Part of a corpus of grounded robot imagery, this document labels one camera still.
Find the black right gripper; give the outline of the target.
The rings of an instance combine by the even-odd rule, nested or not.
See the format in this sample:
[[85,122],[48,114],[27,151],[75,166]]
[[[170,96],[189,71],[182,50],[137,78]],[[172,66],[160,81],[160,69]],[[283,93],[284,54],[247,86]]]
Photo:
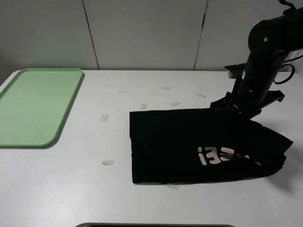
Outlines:
[[236,100],[231,92],[225,97],[210,104],[211,111],[220,116],[251,119],[259,115],[262,109],[275,101],[282,102],[285,95],[281,91],[268,91],[260,104],[254,104],[250,99]]

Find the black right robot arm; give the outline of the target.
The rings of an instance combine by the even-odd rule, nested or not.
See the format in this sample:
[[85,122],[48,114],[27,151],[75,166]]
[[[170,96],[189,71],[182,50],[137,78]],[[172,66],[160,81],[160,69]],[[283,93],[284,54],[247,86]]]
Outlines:
[[215,113],[241,114],[252,118],[262,108],[284,99],[281,91],[271,91],[287,56],[303,48],[303,9],[293,5],[277,18],[262,20],[248,37],[250,54],[246,63],[229,65],[229,78],[235,79],[232,92],[212,102]]

